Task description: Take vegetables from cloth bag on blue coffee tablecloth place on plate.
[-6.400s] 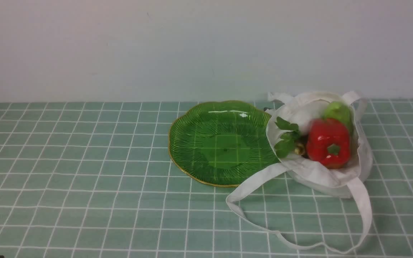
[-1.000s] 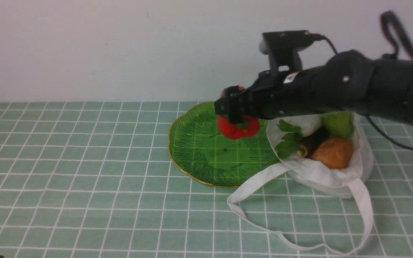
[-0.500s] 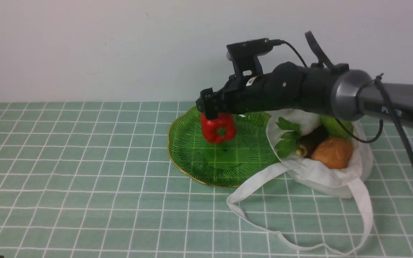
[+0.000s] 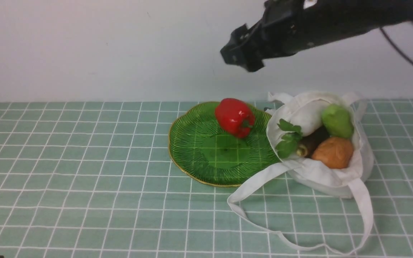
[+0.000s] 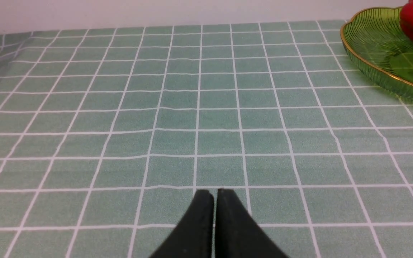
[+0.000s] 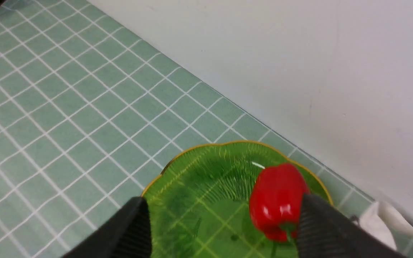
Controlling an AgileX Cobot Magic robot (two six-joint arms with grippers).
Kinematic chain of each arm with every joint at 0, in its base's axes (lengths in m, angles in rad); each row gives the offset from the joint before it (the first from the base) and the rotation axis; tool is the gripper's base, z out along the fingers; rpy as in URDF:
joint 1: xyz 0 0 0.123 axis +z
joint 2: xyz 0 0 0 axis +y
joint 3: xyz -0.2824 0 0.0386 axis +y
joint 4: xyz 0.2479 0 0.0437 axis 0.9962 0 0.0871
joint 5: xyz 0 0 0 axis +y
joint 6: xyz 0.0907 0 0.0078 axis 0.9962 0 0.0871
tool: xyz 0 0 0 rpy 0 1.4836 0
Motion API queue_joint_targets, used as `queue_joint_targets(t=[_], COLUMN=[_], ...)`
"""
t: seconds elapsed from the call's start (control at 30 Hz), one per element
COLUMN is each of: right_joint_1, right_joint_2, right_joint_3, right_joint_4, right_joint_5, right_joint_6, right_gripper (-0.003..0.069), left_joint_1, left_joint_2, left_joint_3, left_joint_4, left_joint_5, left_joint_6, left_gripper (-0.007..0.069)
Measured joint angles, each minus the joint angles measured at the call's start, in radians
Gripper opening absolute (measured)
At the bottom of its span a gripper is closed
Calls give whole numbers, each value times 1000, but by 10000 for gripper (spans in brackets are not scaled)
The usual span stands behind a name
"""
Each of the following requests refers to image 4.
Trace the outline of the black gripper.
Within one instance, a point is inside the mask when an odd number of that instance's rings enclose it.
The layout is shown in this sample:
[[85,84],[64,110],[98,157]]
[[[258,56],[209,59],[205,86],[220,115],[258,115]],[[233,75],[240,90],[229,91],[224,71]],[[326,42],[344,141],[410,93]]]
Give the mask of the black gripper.
[[264,68],[263,60],[321,46],[321,6],[321,0],[266,0],[255,25],[243,24],[231,32],[220,49],[224,63],[257,72]]

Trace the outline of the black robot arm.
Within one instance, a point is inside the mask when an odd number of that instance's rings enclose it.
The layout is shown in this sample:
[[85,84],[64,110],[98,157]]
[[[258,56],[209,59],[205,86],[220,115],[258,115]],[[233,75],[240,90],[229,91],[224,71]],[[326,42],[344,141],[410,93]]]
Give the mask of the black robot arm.
[[236,28],[221,48],[226,64],[256,72],[264,60],[413,23],[413,0],[267,0],[264,7],[256,24]]

